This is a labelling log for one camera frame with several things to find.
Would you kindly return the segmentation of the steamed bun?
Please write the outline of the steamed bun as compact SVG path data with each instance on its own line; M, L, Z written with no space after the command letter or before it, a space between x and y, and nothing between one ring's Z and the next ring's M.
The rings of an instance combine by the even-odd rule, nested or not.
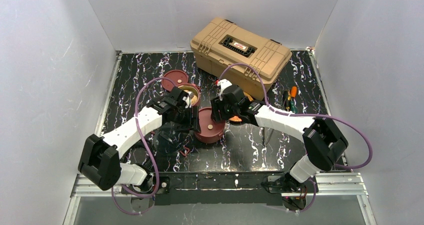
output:
M192 92L193 93L193 98L191 100L191 106L194 107L194 106L196 106L196 104L199 101L199 95L198 95L198 93L196 91L188 91L188 92Z

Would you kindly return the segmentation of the red round lid front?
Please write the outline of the red round lid front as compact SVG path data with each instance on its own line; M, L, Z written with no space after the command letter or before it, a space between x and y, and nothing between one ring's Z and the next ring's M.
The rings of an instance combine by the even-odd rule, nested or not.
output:
M212 116L211 107L204 107L199 110L198 118L199 118L200 132L202 129L205 129L205 128L212 129L213 127L223 129L223 132L224 132L226 122L225 121L216 122L211 118L211 116Z

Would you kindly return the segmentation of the red steel lunch bowl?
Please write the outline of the red steel lunch bowl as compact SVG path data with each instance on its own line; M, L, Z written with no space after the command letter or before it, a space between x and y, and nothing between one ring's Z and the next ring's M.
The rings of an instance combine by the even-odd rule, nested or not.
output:
M192 83L181 83L181 84L178 84L177 87L181 90L184 90L185 92L189 94L192 107L198 106L200 104L201 92L200 92L199 86Z
M213 127L212 129L205 128L201 132L195 132L195 137L202 143L213 144L218 142L224 135L224 129Z

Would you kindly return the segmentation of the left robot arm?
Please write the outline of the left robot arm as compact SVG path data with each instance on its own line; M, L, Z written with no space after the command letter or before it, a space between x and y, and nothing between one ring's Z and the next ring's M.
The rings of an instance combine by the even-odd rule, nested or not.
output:
M199 131L198 108L192 106L192 92L173 87L164 96L152 99L141 111L118 128L102 136L90 135L84 143L77 170L106 191L114 185L140 186L148 172L140 165L121 162L126 152L148 133L166 123L180 124L182 130Z

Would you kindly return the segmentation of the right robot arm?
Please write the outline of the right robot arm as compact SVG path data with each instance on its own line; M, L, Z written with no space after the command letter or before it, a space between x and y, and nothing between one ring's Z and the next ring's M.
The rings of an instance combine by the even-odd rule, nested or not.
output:
M269 128L288 134L304 144L306 154L285 175L286 183L300 184L322 171L330 171L349 143L335 122L327 117L307 117L290 113L261 101L251 101L242 89L223 79L211 102L211 119Z

